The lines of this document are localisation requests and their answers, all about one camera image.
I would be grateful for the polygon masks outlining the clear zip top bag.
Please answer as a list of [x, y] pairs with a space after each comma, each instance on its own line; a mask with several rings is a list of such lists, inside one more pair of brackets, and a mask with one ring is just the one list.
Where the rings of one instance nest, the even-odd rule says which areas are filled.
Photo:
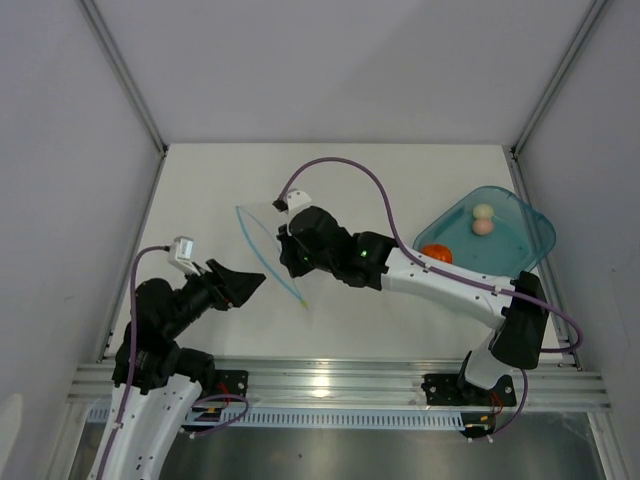
[[280, 262], [283, 247], [277, 234], [285, 215], [269, 202], [236, 205], [235, 213], [242, 236], [267, 277], [265, 291], [270, 311], [276, 317], [311, 325], [313, 301], [307, 285], [292, 279]]

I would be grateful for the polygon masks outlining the orange toy pumpkin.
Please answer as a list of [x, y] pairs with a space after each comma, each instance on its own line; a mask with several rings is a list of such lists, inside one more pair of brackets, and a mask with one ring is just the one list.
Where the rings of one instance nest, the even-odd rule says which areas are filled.
[[424, 245], [420, 252], [427, 257], [432, 259], [452, 264], [453, 263], [453, 254], [452, 251], [445, 245], [442, 244], [428, 244]]

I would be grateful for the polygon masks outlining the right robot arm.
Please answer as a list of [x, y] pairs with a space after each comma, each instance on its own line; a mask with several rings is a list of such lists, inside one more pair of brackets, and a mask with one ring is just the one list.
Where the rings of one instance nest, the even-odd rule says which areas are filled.
[[319, 270], [354, 288], [413, 295], [460, 311], [490, 329], [463, 360], [455, 395], [467, 405], [488, 403], [511, 370], [539, 363], [548, 311], [539, 278], [488, 280], [402, 248], [375, 233], [349, 233], [326, 210], [309, 206], [290, 216], [276, 235], [280, 262], [293, 278]]

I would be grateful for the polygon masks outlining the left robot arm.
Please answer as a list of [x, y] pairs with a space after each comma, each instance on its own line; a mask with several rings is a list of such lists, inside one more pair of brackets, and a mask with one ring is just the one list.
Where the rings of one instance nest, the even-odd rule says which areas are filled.
[[210, 259], [179, 289], [152, 278], [135, 283], [131, 320], [115, 357], [111, 410], [91, 479], [156, 479], [190, 412], [207, 402], [249, 404], [216, 369], [214, 357], [176, 339], [209, 310], [243, 306], [262, 273], [229, 270]]

